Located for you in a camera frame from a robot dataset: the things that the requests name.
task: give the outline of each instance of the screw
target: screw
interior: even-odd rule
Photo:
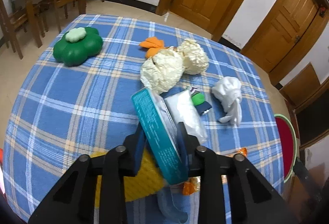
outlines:
[[[198,147],[196,147],[196,149],[198,152],[201,152],[201,153],[204,153],[207,150],[207,148],[202,145],[199,145]]]
[[[123,153],[126,150],[126,147],[124,147],[124,145],[119,145],[118,147],[116,147],[116,151],[118,153]]]
[[[80,162],[86,162],[88,160],[89,156],[84,154],[79,157]]]
[[[244,156],[243,156],[242,154],[240,154],[240,153],[234,155],[234,158],[235,158],[237,161],[239,161],[239,162],[241,162],[241,161],[244,160]]]

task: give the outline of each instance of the yellow sponge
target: yellow sponge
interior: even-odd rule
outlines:
[[[90,157],[97,157],[104,154],[106,153],[96,152],[91,154]],[[142,162],[137,176],[125,176],[123,180],[126,202],[154,194],[164,187],[162,175],[159,169],[155,166],[151,154],[146,149],[144,149]],[[102,176],[98,176],[95,195],[95,207],[99,207],[101,182]]]

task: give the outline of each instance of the beige floor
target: beige floor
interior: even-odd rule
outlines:
[[[153,21],[156,23],[162,23],[172,27],[187,30],[194,34],[198,34],[208,39],[211,39],[210,33],[175,14],[170,14],[167,19],[167,22],[164,22],[164,16],[161,17],[151,12],[147,12],[130,6],[125,6],[122,4],[112,2],[102,3],[99,0],[88,1],[87,13],[111,14]],[[76,8],[70,7],[69,18],[65,19],[64,13],[62,13],[61,16],[61,23],[64,27],[75,17],[78,16],[78,12]],[[17,33],[17,38],[19,40],[24,55],[24,58],[22,60],[19,59],[17,53],[12,52],[11,48],[7,49],[5,45],[0,48],[0,148],[4,143],[6,126],[12,106],[15,102],[17,93],[26,75],[28,74],[40,54],[58,35],[58,30],[54,22],[54,16],[52,14],[52,11],[48,12],[47,19],[49,23],[49,32],[46,33],[46,37],[42,38],[43,45],[40,48],[36,47],[29,29],[27,33],[24,33],[22,30]],[[281,113],[289,117],[287,107],[281,94],[277,91],[275,87],[271,85],[268,75],[261,68],[256,68],[262,79],[262,82],[264,83],[274,113]]]

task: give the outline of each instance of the blue plaid tablecloth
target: blue plaid tablecloth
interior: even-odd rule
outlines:
[[[77,67],[56,63],[53,46],[64,32],[91,26],[99,30],[101,53]],[[209,140],[204,144],[221,154],[246,147],[248,159],[282,193],[283,161],[274,115],[252,62],[241,54],[204,37],[154,22],[106,15],[80,15],[42,53],[24,81],[15,101],[4,145],[4,178],[11,208],[27,221],[59,177],[81,154],[104,152],[135,132],[138,119],[131,96],[143,85],[139,71],[147,37],[178,46],[195,39],[209,57],[201,75],[184,74],[163,96],[192,85],[213,106],[202,116]],[[242,84],[242,123],[217,121],[225,113],[211,94],[223,76]],[[226,218],[231,222],[228,189],[224,185]],[[182,196],[173,188],[175,205],[197,223],[199,193]],[[160,213],[155,195],[127,203],[129,223],[170,223]]]

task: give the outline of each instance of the teal box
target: teal box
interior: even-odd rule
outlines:
[[[170,185],[186,181],[188,171],[178,153],[177,128],[162,97],[143,88],[131,99],[164,179]]]

